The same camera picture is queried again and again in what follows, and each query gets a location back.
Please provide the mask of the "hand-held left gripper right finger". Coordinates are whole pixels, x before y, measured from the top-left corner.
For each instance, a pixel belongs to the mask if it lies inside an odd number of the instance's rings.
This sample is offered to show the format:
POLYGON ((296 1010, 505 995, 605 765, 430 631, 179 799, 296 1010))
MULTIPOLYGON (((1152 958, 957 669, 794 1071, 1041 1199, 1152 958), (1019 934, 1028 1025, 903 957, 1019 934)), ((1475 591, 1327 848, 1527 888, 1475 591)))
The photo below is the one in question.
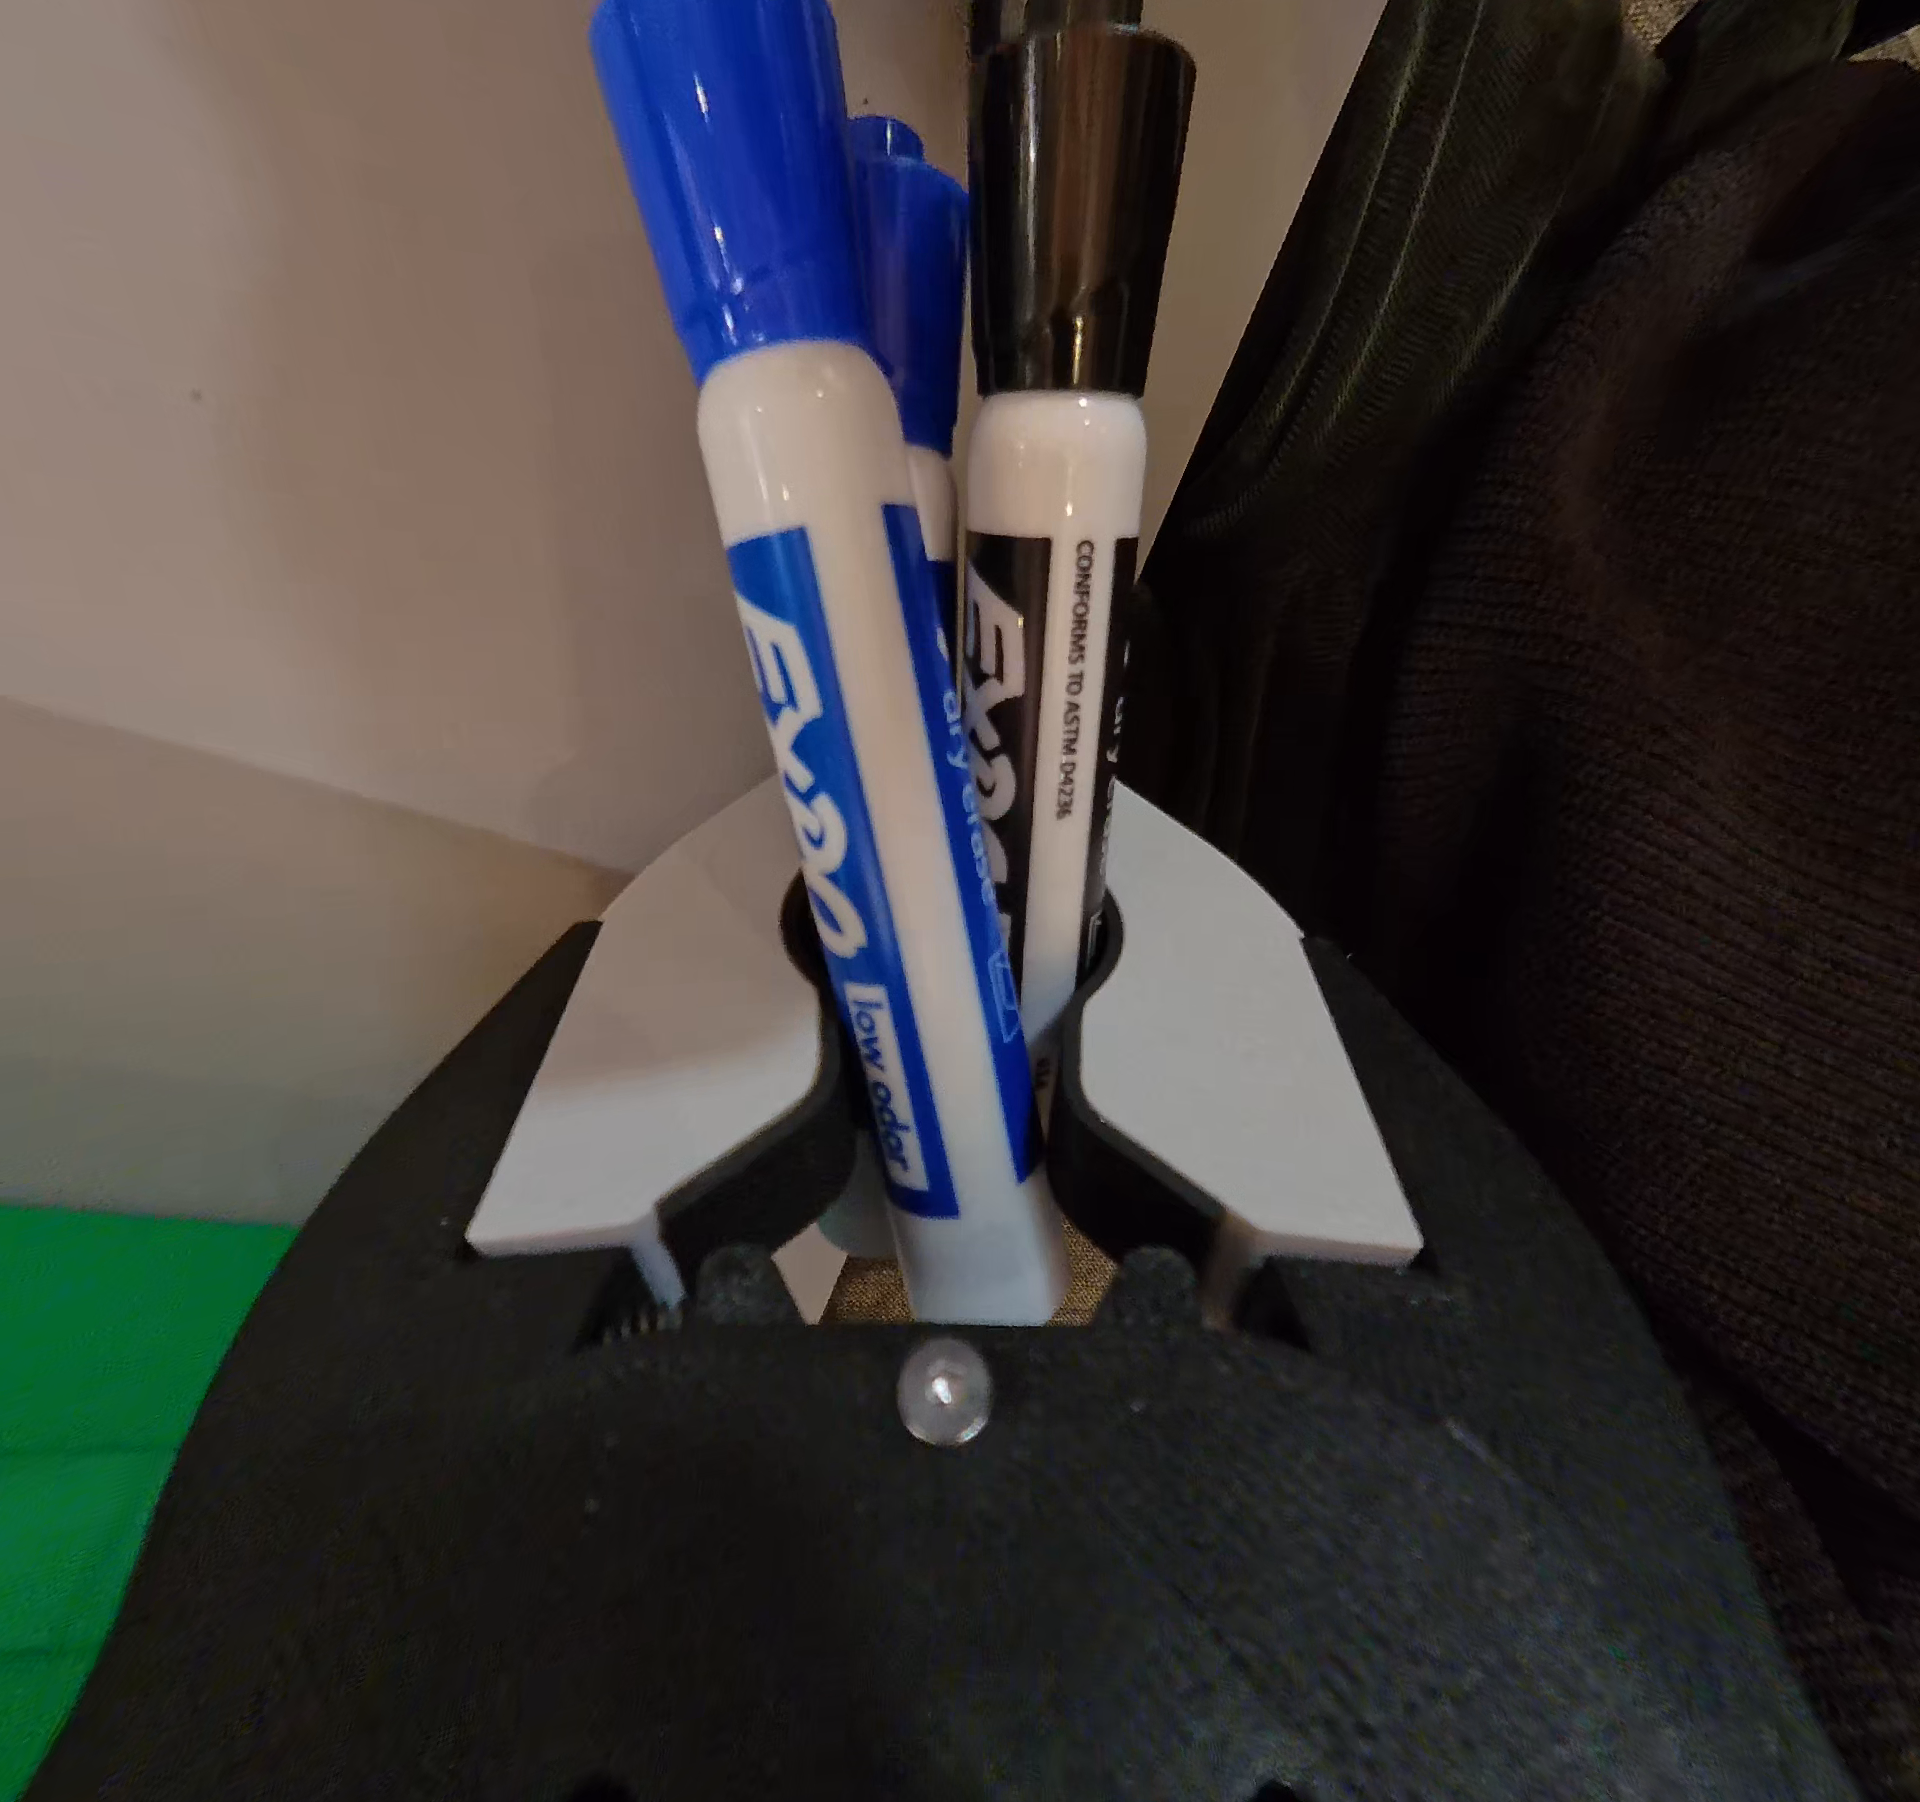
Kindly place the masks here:
POLYGON ((1115 789, 1096 958, 1058 1021, 1058 1203, 1234 1316, 1268 1262, 1405 1270, 1423 1235, 1289 915, 1115 789))

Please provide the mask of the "person's black sweater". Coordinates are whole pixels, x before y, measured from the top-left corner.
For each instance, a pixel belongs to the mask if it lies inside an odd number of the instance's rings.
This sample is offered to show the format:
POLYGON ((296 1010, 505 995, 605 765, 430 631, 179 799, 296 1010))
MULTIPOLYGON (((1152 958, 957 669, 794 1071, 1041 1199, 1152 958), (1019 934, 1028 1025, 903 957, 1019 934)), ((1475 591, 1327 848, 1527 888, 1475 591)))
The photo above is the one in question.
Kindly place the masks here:
POLYGON ((1540 340, 1380 782, 1394 974, 1649 1307, 1916 1516, 1916 73, 1707 138, 1540 340))

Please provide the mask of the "person's dark green pants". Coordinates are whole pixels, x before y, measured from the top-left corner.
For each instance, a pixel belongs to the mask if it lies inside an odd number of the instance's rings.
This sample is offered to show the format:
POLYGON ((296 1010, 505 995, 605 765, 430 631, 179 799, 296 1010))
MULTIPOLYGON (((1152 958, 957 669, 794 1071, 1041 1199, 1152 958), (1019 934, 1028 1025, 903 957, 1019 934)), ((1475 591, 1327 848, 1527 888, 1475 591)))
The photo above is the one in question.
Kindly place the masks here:
POLYGON ((1385 0, 1146 556, 1122 771, 1333 934, 1389 595, 1505 380, 1707 128, 1863 0, 1385 0))

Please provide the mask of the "green plastic bin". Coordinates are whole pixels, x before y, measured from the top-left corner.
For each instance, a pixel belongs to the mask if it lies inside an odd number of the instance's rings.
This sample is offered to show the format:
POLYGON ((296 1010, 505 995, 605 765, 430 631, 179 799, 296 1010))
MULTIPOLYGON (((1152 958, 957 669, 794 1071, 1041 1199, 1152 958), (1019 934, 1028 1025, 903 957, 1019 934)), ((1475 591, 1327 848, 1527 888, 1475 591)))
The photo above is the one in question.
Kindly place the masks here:
POLYGON ((294 1235, 3 1207, 3 1799, 68 1719, 187 1431, 294 1235))

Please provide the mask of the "black dry erase marker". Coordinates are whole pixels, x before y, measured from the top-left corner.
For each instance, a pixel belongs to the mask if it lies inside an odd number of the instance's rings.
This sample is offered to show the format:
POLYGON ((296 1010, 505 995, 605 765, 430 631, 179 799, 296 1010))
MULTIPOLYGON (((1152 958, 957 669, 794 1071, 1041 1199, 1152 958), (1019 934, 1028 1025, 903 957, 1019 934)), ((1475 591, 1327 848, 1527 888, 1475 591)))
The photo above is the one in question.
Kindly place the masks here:
POLYGON ((1194 81, 1145 0, 1025 0, 978 66, 961 677, 1037 1072, 1105 897, 1142 398, 1194 81))

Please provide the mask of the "blue dry erase marker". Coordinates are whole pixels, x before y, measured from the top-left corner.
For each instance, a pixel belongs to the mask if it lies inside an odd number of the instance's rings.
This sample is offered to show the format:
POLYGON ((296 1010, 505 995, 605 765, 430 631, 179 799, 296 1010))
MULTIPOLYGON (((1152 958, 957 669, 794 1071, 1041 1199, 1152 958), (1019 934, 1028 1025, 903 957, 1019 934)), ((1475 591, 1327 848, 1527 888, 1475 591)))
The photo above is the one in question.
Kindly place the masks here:
POLYGON ((829 0, 602 0, 588 42, 697 385, 772 769, 917 1321, 1067 1289, 896 393, 829 0))
MULTIPOLYGON (((943 767, 943 860, 980 910, 996 902, 994 878, 1005 859, 975 782, 978 756, 961 732, 961 696, 954 683, 948 633, 956 604, 956 499, 950 470, 957 404, 960 318, 965 282, 968 197, 924 160, 921 138, 886 117, 850 123, 852 195, 862 272, 868 281, 872 348, 900 404, 911 506, 883 508, 886 598, 900 606, 910 644, 913 703, 929 719, 924 738, 943 767)), ((943 1140, 921 1131, 910 1083, 917 1076, 921 1034, 910 1017, 886 1013, 883 989, 853 992, 842 1029, 852 1080, 853 1182, 822 1219, 824 1235, 853 1257, 892 1257, 900 1269, 900 1316, 915 1316, 911 1270, 932 1240, 926 1191, 897 1240, 890 1201, 892 1164, 944 1166, 943 1140)))

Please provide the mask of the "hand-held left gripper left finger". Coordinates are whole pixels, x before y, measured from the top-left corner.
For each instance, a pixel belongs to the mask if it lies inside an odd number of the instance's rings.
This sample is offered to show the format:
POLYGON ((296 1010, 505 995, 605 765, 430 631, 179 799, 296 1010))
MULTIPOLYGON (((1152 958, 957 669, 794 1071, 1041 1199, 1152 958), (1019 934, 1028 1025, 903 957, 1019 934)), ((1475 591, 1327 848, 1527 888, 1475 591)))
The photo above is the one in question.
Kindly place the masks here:
POLYGON ((796 878, 783 799, 740 799, 602 910, 492 1178, 468 1221, 484 1257, 624 1251, 682 1302, 667 1197, 799 1108, 822 1013, 778 931, 796 878))

